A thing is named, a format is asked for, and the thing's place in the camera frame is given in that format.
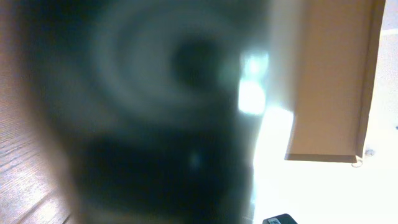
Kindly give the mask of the black Galaxy smartphone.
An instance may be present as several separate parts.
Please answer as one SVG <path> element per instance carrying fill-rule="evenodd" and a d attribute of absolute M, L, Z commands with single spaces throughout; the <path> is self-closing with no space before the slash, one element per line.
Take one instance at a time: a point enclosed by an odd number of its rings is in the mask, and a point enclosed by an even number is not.
<path fill-rule="evenodd" d="M 32 121 L 79 223 L 242 223 L 267 1 L 16 1 Z"/>

